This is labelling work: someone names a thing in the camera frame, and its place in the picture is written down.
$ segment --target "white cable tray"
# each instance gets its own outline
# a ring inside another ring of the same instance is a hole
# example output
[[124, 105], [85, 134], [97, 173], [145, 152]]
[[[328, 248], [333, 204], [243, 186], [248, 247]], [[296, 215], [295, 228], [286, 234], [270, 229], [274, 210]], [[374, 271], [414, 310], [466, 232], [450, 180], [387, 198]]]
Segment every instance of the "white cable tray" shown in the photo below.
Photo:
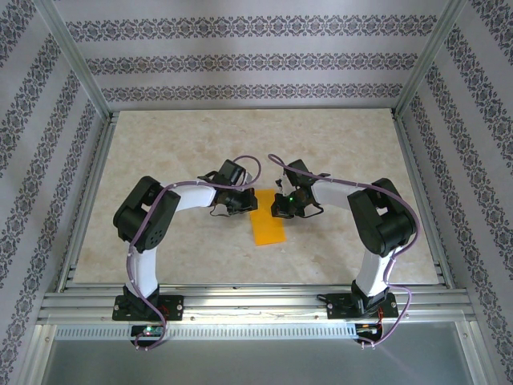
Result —
[[[123, 340], [130, 337], [130, 330], [131, 325], [63, 325], [57, 329], [55, 340]], [[353, 323], [173, 325], [168, 328], [166, 335], [175, 340], [347, 339], [357, 337], [356, 327]]]

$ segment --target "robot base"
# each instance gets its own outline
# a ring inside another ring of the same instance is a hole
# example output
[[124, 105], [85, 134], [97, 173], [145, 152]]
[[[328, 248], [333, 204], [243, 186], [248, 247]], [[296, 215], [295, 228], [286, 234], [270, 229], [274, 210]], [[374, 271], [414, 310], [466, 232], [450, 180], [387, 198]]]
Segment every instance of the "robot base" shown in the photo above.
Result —
[[395, 296], [388, 293], [382, 302], [379, 302], [374, 309], [361, 314], [354, 306], [351, 293], [319, 294], [317, 299], [326, 304], [328, 319], [358, 319], [378, 318], [378, 309], [383, 310], [383, 318], [397, 318], [399, 316]]
[[[184, 314], [184, 297], [182, 295], [162, 295], [159, 294], [159, 288], [157, 288], [147, 300], [159, 309], [168, 321], [182, 320]], [[118, 295], [115, 298], [112, 319], [114, 321], [160, 321], [159, 316], [126, 286], [123, 287], [123, 295]]]

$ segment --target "damask stripe pattern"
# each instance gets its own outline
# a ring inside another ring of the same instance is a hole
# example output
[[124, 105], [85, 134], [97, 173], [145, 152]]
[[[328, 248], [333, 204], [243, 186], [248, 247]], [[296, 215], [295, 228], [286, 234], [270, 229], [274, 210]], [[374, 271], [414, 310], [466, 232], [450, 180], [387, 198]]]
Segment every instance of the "damask stripe pattern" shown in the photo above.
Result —
[[29, 21], [35, 14], [35, 6], [31, 0], [12, 0], [0, 18], [0, 68], [9, 58], [9, 53], [18, 44]]
[[313, 15], [67, 22], [77, 42], [261, 36], [427, 36], [434, 15]]
[[484, 122], [488, 124], [488, 130], [506, 161], [506, 166], [511, 168], [511, 175], [513, 175], [513, 120], [507, 114], [502, 100], [494, 91], [493, 85], [459, 27], [455, 26], [452, 29], [445, 44], [468, 91], [474, 98], [475, 106], [481, 112]]
[[471, 4], [513, 66], [513, 12], [510, 5], [504, 0], [472, 0]]
[[[418, 95], [412, 100], [410, 108], [426, 146], [431, 167], [438, 181], [438, 187], [445, 200], [446, 209], [462, 250], [463, 259], [467, 263], [470, 279], [479, 293], [479, 303], [487, 317], [487, 325], [491, 330], [491, 337], [495, 340], [495, 348], [502, 357], [501, 363], [506, 367], [505, 372], [508, 380], [513, 382], [513, 342], [511, 341], [511, 332], [508, 330], [507, 320], [502, 314], [501, 307], [497, 304], [497, 293], [493, 290], [489, 273], [483, 267], [481, 253], [476, 246], [472, 230], [468, 226], [466, 214], [461, 208], [461, 201], [456, 192], [452, 176], [443, 159], [426, 109]], [[406, 136], [411, 146], [408, 130], [406, 130]], [[414, 158], [420, 172], [420, 164], [417, 157]]]
[[504, 266], [510, 271], [510, 279], [513, 279], [513, 230], [509, 226], [509, 221], [505, 219], [506, 213], [496, 197], [494, 188], [491, 187], [487, 170], [479, 159], [472, 138], [467, 132], [447, 85], [435, 65], [427, 72], [426, 81], [443, 120], [447, 124], [459, 159], [462, 161], [465, 171], [467, 171], [474, 194], [482, 208], [481, 211], [486, 216], [486, 223], [490, 228], [490, 233], [494, 236], [495, 246], [499, 249], [499, 255], [503, 259]]
[[26, 171], [26, 177], [19, 189], [19, 195], [10, 210], [10, 217], [7, 218], [5, 229], [0, 239], [0, 289], [3, 288], [3, 281], [9, 273], [9, 265], [18, 249], [20, 237], [25, 231], [25, 224], [32, 212], [35, 198], [39, 194], [42, 182], [46, 175], [48, 164], [51, 161], [64, 124], [79, 92], [80, 82], [72, 71], [63, 85], [54, 111], [50, 115], [46, 128], [42, 134], [41, 141], [35, 151], [30, 167]]
[[187, 55], [88, 59], [93, 75], [202, 71], [410, 70], [417, 54]]
[[6, 118], [2, 120], [2, 127], [0, 128], [0, 179], [3, 177], [2, 171], [9, 164], [9, 159], [20, 140], [20, 134], [25, 131], [25, 124], [32, 116], [35, 103], [39, 100], [42, 89], [45, 87], [60, 54], [61, 51], [57, 42], [49, 34], [39, 50], [38, 56], [30, 66], [19, 93], [14, 97], [14, 102], [10, 104], [10, 110], [7, 111]]
[[401, 84], [243, 84], [103, 88], [107, 102], [210, 99], [395, 98]]
[[20, 292], [20, 297], [16, 301], [14, 313], [11, 316], [13, 321], [7, 327], [7, 337], [2, 341], [0, 383], [9, 382], [9, 373], [12, 370], [14, 361], [18, 357], [21, 339], [25, 334], [26, 328], [30, 325], [29, 314], [33, 310], [35, 294], [41, 285], [42, 273], [46, 268], [46, 261], [50, 256], [55, 234], [57, 233], [57, 228], [63, 215], [95, 114], [96, 111], [93, 104], [91, 101], [88, 101], [67, 155], [66, 163], [61, 171], [59, 183], [55, 188], [53, 200], [50, 203], [50, 209], [38, 239], [38, 245], [30, 259], [30, 267], [23, 280], [23, 290]]

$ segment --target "robotic arm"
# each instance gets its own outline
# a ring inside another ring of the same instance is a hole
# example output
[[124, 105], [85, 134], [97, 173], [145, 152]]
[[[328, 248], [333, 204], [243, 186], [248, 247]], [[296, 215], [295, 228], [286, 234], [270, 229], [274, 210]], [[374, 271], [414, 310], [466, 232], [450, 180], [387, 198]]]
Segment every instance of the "robotic arm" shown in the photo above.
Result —
[[[189, 182], [186, 185], [177, 185], [163, 194], [127, 261], [129, 281], [123, 288], [123, 296], [126, 299], [124, 305], [130, 309], [127, 313], [150, 316], [152, 310], [141, 297], [155, 307], [159, 303], [159, 284], [156, 278], [157, 246], [166, 235], [173, 215], [185, 209], [216, 205], [225, 205], [229, 216], [255, 210], [258, 202], [254, 188], [233, 188], [250, 180], [251, 176], [244, 168], [231, 160], [226, 160], [218, 172], [212, 171], [200, 176], [196, 184]], [[134, 240], [148, 214], [144, 206], [153, 205], [163, 189], [164, 187], [150, 176], [143, 177], [134, 187], [114, 215], [114, 226], [123, 241]]]
[[[302, 160], [296, 160], [289, 167], [309, 172]], [[399, 252], [417, 231], [410, 212], [395, 199], [370, 188], [352, 187], [285, 170], [295, 190], [288, 196], [275, 195], [271, 208], [274, 217], [311, 217], [305, 215], [305, 208], [313, 205], [334, 205], [348, 209], [353, 214], [358, 234], [366, 247], [362, 268], [351, 285], [351, 302], [360, 315], [375, 311], [385, 301], [389, 287], [384, 281], [390, 258]], [[399, 196], [397, 189], [388, 179], [380, 179], [374, 186], [384, 188]]]

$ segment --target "cable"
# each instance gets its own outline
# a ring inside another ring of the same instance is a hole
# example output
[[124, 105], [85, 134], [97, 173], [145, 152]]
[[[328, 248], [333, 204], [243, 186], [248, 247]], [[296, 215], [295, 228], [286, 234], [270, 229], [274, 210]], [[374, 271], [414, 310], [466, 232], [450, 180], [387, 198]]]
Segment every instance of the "cable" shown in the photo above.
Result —
[[[164, 338], [166, 336], [167, 322], [166, 322], [166, 318], [164, 317], [162, 312], [160, 310], [158, 310], [155, 306], [153, 306], [153, 304], [151, 302], [149, 302], [143, 296], [140, 288], [135, 284], [134, 274], [133, 274], [133, 271], [131, 268], [131, 259], [134, 256], [135, 243], [137, 243], [137, 241], [143, 234], [144, 230], [146, 229], [147, 223], [150, 221], [151, 215], [156, 210], [156, 206], [159, 204], [160, 200], [162, 199], [162, 197], [168, 190], [177, 188], [179, 186], [208, 186], [208, 187], [214, 187], [214, 188], [226, 188], [226, 189], [231, 189], [231, 190], [237, 190], [237, 189], [240, 190], [240, 189], [248, 188], [248, 187], [252, 186], [253, 184], [255, 184], [257, 182], [258, 178], [260, 178], [260, 175], [262, 173], [262, 165], [261, 165], [260, 161], [255, 156], [251, 156], [251, 155], [238, 156], [237, 158], [235, 158], [234, 162], [236, 162], [239, 159], [246, 159], [246, 158], [254, 160], [256, 162], [256, 165], [258, 166], [257, 175], [255, 176], [255, 178], [253, 180], [251, 180], [250, 182], [248, 182], [246, 184], [242, 184], [242, 185], [238, 185], [238, 186], [225, 186], [223, 184], [208, 183], [208, 182], [204, 182], [204, 181], [200, 181], [200, 180], [186, 180], [184, 182], [168, 184], [166, 187], [164, 187], [159, 192], [159, 194], [155, 198], [155, 201], [151, 205], [151, 208], [148, 210], [146, 216], [144, 217], [143, 223], [141, 223], [141, 226], [137, 230], [137, 233], [135, 234], [134, 238], [131, 240], [130, 245], [128, 246], [128, 255], [127, 255], [128, 280], [132, 284], [132, 287], [134, 288], [134, 291], [137, 294], [137, 296], [139, 298], [141, 298], [141, 300], [146, 304], [146, 306], [148, 306], [150, 309], [152, 309], [159, 316], [160, 321], [162, 322], [162, 325], [163, 325], [162, 334], [160, 335], [159, 339], [157, 339], [150, 346], [144, 347], [145, 351], [150, 351], [151, 349], [155, 349], [156, 347], [158, 347], [158, 345], [160, 345], [162, 343], [162, 341], [164, 340]], [[136, 350], [138, 350], [140, 348], [140, 346], [138, 345], [138, 341], [142, 336], [143, 336], [143, 334], [139, 334], [139, 335], [137, 335], [137, 337], [135, 337], [134, 345], [135, 345]]]
[[370, 340], [368, 338], [365, 338], [365, 337], [359, 337], [359, 339], [361, 339], [362, 341], [368, 342], [367, 344], [362, 342], [362, 349], [364, 347], [373, 347], [374, 348], [375, 346], [377, 346], [380, 343], [384, 342], [387, 338], [389, 338], [392, 335], [392, 333], [397, 329], [399, 322], [402, 320], [402, 318], [404, 317], [404, 315], [406, 314], [406, 312], [410, 308], [411, 299], [413, 297], [413, 294], [411, 293], [411, 290], [407, 286], [392, 285], [392, 284], [390, 284], [389, 283], [389, 278], [390, 278], [390, 273], [392, 272], [392, 268], [394, 267], [396, 258], [399, 255], [401, 255], [402, 253], [405, 253], [407, 250], [409, 250], [414, 245], [414, 243], [417, 241], [417, 239], [418, 239], [418, 235], [420, 234], [421, 228], [420, 228], [420, 221], [418, 220], [418, 217], [417, 217], [417, 213], [408, 204], [408, 202], [406, 202], [404, 199], [402, 199], [399, 195], [396, 195], [393, 192], [388, 191], [385, 188], [374, 186], [372, 184], [357, 183], [357, 182], [353, 182], [353, 181], [350, 181], [350, 180], [334, 179], [334, 178], [328, 178], [328, 177], [325, 177], [325, 176], [315, 175], [315, 174], [312, 174], [311, 172], [301, 171], [301, 170], [298, 170], [298, 169], [296, 169], [294, 167], [290, 167], [290, 166], [286, 165], [283, 162], [283, 160], [281, 160], [281, 158], [279, 156], [277, 156], [277, 155], [268, 154], [267, 157], [272, 162], [274, 162], [275, 164], [278, 164], [282, 168], [285, 168], [287, 170], [296, 172], [296, 173], [301, 174], [301, 175], [308, 176], [308, 177], [313, 178], [313, 179], [325, 180], [325, 181], [328, 181], [328, 182], [340, 183], [340, 184], [345, 184], [347, 186], [353, 186], [353, 187], [370, 188], [372, 190], [378, 191], [378, 192], [380, 192], [382, 194], [385, 194], [385, 195], [395, 199], [398, 203], [400, 203], [401, 205], [406, 207], [406, 209], [410, 212], [411, 216], [414, 218], [415, 228], [417, 229], [417, 231], [415, 232], [415, 235], [414, 235], [414, 239], [406, 247], [404, 247], [403, 249], [399, 250], [397, 253], [395, 253], [395, 251], [392, 252], [392, 256], [390, 257], [390, 260], [389, 260], [388, 264], [386, 265], [385, 272], [383, 274], [383, 281], [384, 281], [384, 283], [388, 287], [390, 287], [392, 289], [405, 290], [407, 292], [407, 294], [408, 294], [408, 300], [406, 301], [404, 309], [400, 313], [398, 319], [395, 321], [395, 324], [393, 324], [392, 327], [390, 328], [390, 330], [385, 335], [383, 335], [378, 341], [375, 342], [375, 341], [372, 341], [372, 340]]
[[315, 207], [319, 211], [317, 211], [316, 213], [310, 214], [307, 217], [300, 217], [300, 218], [308, 219], [308, 218], [311, 218], [311, 217], [315, 217], [316, 215], [320, 215], [320, 214], [322, 214], [324, 212], [324, 209], [320, 205], [313, 205], [313, 207]]
[[210, 211], [209, 214], [211, 217], [227, 217], [227, 218], [230, 217], [228, 214], [216, 214], [216, 215], [212, 214], [216, 210], [216, 207], [217, 207], [217, 205], [214, 205], [214, 208]]

